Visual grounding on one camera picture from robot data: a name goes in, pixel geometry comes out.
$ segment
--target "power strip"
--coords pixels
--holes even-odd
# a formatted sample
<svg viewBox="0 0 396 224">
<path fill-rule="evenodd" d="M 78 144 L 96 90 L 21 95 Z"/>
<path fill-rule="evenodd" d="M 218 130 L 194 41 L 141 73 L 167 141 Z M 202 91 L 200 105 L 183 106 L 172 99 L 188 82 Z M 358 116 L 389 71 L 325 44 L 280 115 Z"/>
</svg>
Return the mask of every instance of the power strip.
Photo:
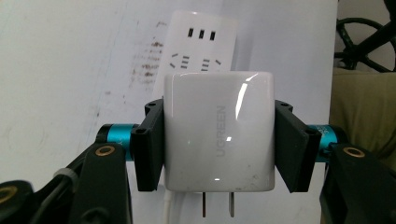
<svg viewBox="0 0 396 224">
<path fill-rule="evenodd" d="M 205 13 L 176 11 L 169 25 L 152 99 L 163 98 L 166 74 L 230 71 L 237 21 Z"/>
</svg>

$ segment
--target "metal plug pin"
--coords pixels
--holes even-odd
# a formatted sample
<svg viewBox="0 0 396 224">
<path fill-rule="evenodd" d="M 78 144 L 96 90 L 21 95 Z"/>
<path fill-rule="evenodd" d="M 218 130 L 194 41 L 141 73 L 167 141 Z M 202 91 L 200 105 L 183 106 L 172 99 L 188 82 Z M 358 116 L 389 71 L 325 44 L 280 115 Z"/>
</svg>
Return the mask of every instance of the metal plug pin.
<svg viewBox="0 0 396 224">
<path fill-rule="evenodd" d="M 230 210 L 230 216 L 233 217 L 233 215 L 234 215 L 234 196 L 233 196 L 233 192 L 229 193 L 229 210 Z"/>
<path fill-rule="evenodd" d="M 202 192 L 202 217 L 206 217 L 206 193 Z"/>
</svg>

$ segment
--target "beige fabric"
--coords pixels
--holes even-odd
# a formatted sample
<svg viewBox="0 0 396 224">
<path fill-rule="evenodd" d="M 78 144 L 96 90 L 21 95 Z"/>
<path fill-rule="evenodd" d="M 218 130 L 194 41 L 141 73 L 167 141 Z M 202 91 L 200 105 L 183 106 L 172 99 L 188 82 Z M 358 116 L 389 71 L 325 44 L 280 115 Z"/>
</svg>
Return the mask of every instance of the beige fabric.
<svg viewBox="0 0 396 224">
<path fill-rule="evenodd" d="M 396 170 L 396 73 L 334 68 L 330 124 Z"/>
</svg>

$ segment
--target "power socket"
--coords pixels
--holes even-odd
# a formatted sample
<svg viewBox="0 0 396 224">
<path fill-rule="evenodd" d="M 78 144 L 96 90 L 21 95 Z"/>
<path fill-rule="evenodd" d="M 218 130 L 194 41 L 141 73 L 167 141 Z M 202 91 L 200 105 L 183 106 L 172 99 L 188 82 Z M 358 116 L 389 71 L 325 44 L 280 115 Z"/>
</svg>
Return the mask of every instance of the power socket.
<svg viewBox="0 0 396 224">
<path fill-rule="evenodd" d="M 274 79 L 264 72 L 165 76 L 165 186 L 185 192 L 275 186 Z"/>
<path fill-rule="evenodd" d="M 166 74 L 230 71 L 237 22 L 191 11 L 176 11 L 169 24 L 152 99 L 163 97 Z"/>
</svg>

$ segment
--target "power adapter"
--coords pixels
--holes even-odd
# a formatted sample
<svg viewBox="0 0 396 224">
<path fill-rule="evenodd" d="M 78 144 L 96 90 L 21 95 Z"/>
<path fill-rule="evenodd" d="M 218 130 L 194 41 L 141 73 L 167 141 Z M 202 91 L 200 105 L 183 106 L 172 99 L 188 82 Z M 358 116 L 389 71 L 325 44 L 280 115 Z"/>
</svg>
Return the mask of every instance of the power adapter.
<svg viewBox="0 0 396 224">
<path fill-rule="evenodd" d="M 271 74 L 167 75 L 163 110 L 167 189 L 249 192 L 274 188 Z"/>
</svg>

